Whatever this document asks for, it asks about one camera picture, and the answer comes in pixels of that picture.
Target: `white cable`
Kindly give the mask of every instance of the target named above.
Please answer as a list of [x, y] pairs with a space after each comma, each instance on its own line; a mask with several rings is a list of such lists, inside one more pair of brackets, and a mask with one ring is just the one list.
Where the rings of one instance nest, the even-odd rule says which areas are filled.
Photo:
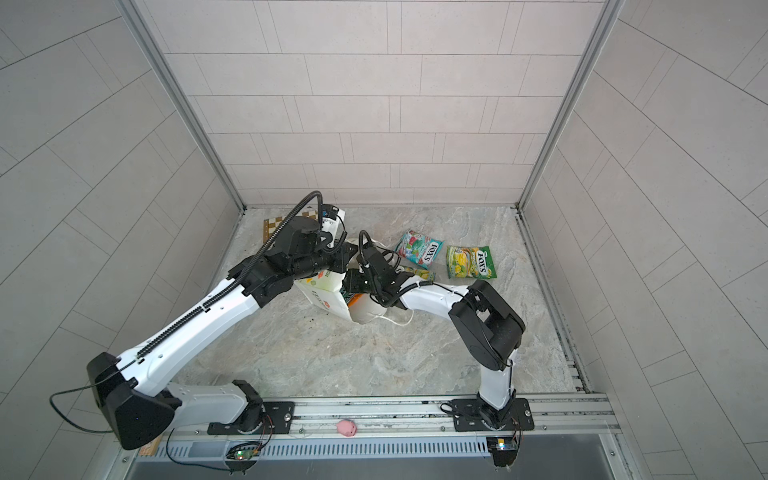
[[406, 326], [409, 323], [411, 323], [411, 320], [413, 320], [413, 313], [414, 312], [415, 312], [415, 310], [411, 310], [411, 318], [409, 318], [408, 321], [405, 322], [405, 323], [397, 323], [395, 320], [393, 320], [393, 319], [391, 319], [391, 318], [389, 318], [387, 316], [384, 316], [384, 315], [374, 315], [373, 318], [374, 319], [383, 318], [384, 320], [388, 320], [389, 322], [394, 323], [397, 326]]

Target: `tiled wall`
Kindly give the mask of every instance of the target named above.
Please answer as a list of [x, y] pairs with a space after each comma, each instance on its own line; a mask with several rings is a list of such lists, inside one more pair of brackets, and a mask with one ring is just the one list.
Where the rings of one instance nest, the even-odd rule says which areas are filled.
[[247, 204], [517, 201], [602, 8], [137, 4]]
[[628, 0], [525, 208], [648, 478], [768, 474], [766, 31], [760, 0]]
[[83, 475], [102, 435], [48, 396], [197, 301], [236, 219], [111, 0], [0, 2], [0, 477]]

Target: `black cable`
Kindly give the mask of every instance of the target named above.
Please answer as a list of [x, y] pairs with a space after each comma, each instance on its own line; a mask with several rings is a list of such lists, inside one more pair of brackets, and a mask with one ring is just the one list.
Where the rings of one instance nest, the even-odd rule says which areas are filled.
[[86, 429], [85, 427], [81, 427], [80, 425], [72, 422], [70, 419], [67, 418], [66, 415], [61, 413], [61, 410], [59, 410], [56, 407], [56, 405], [53, 403], [53, 398], [55, 396], [57, 396], [57, 395], [64, 395], [65, 393], [72, 393], [72, 392], [80, 392], [81, 390], [92, 389], [95, 386], [99, 386], [102, 383], [104, 383], [107, 380], [109, 380], [110, 378], [112, 378], [113, 376], [115, 376], [118, 373], [122, 372], [123, 370], [125, 370], [129, 366], [133, 365], [135, 362], [136, 362], [136, 360], [131, 360], [126, 366], [124, 366], [123, 368], [119, 369], [117, 372], [113, 372], [107, 378], [105, 378], [103, 380], [99, 380], [98, 382], [93, 383], [91, 385], [82, 386], [79, 389], [65, 390], [64, 392], [56, 392], [53, 395], [51, 395], [50, 397], [48, 397], [48, 403], [50, 403], [51, 407], [53, 407], [53, 410], [55, 410], [56, 413], [58, 413], [58, 416], [62, 417], [65, 422], [67, 422], [69, 425], [72, 425], [73, 427], [75, 427], [78, 430], [82, 430], [83, 432], [87, 432], [87, 433], [112, 433], [112, 430], [91, 430], [91, 429]]
[[176, 460], [174, 457], [170, 456], [170, 451], [168, 450], [168, 444], [170, 443], [170, 436], [174, 434], [174, 431], [176, 429], [173, 429], [168, 434], [168, 440], [165, 441], [165, 455], [167, 455], [168, 459], [171, 460], [173, 463], [177, 465], [184, 465], [185, 467], [202, 467], [202, 468], [208, 468], [209, 470], [217, 470], [219, 472], [229, 472], [230, 474], [234, 472], [231, 468], [219, 468], [219, 467], [211, 467], [209, 465], [203, 465], [202, 463], [182, 463]]

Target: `fox's candy bag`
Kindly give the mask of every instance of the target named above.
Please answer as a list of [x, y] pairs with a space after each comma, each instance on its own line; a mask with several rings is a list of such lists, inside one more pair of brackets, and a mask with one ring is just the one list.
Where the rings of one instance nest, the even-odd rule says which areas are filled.
[[418, 265], [430, 266], [441, 247], [440, 240], [408, 230], [397, 246], [397, 254]]
[[451, 278], [496, 278], [491, 247], [448, 246], [448, 276]]

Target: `chessboard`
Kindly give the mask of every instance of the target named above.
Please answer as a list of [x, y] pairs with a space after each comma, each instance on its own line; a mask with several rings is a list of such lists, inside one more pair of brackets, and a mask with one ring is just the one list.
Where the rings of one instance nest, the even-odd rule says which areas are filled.
[[[299, 213], [299, 215], [302, 215], [304, 217], [309, 217], [317, 220], [317, 210], [304, 210], [303, 212]], [[274, 218], [267, 218], [264, 221], [264, 242], [266, 243], [266, 239], [272, 235], [272, 233], [275, 231], [278, 225], [280, 225], [280, 222], [283, 221], [282, 217], [274, 217]]]

